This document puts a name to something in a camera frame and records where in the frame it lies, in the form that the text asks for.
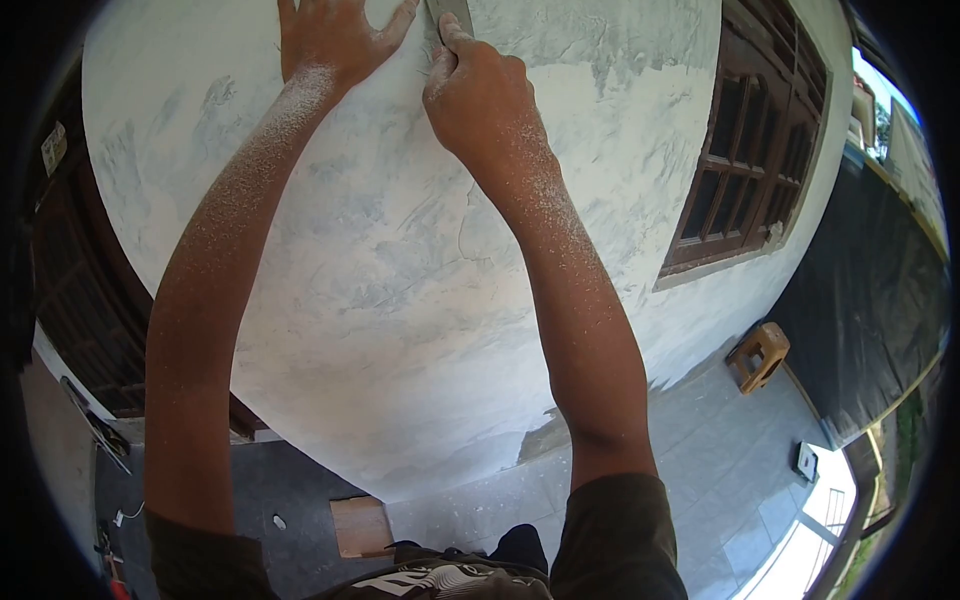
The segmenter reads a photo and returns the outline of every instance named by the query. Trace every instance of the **sky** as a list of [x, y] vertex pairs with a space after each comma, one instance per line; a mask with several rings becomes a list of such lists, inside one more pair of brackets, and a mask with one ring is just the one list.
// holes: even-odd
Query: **sky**
[[916, 119], [917, 123], [920, 123], [917, 111], [913, 109], [913, 106], [910, 105], [906, 97], [903, 96], [895, 85], [890, 83], [890, 80], [880, 75], [879, 71], [874, 69], [860, 56], [860, 50], [858, 48], [853, 48], [853, 70], [863, 78], [863, 81], [867, 82], [867, 85], [869, 85], [874, 91], [874, 94], [876, 94], [877, 103], [883, 105], [887, 109], [887, 112], [892, 112], [890, 99], [893, 97], [906, 108], [907, 112]]

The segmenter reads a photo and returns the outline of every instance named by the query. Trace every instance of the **wooden stool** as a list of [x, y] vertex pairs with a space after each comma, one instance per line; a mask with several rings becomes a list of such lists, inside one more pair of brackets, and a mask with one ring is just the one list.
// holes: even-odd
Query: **wooden stool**
[[[790, 342], [776, 323], [765, 323], [747, 336], [740, 346], [727, 357], [727, 364], [736, 366], [743, 378], [740, 392], [745, 396], [756, 388], [767, 385], [767, 381], [786, 358]], [[760, 364], [754, 368], [754, 357], [760, 357]]]

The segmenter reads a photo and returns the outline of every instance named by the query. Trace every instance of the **black tarp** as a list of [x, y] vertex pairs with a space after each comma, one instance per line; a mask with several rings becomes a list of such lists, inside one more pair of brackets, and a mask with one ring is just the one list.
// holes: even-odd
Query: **black tarp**
[[837, 446], [924, 374], [949, 328], [948, 269], [898, 192], [845, 153], [810, 247], [769, 321]]

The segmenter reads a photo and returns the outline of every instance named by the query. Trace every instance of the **wooden board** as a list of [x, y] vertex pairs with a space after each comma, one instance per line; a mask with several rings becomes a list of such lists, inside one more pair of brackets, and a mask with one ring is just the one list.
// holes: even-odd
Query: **wooden board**
[[394, 554], [393, 548], [386, 548], [394, 543], [394, 536], [382, 502], [373, 496], [332, 500], [330, 511], [342, 558], [367, 559]]

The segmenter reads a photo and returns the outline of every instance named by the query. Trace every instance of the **tree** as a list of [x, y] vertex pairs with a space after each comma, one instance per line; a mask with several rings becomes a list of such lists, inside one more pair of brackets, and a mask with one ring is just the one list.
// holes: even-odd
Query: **tree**
[[882, 163], [890, 151], [890, 113], [887, 108], [874, 102], [876, 107], [876, 155]]

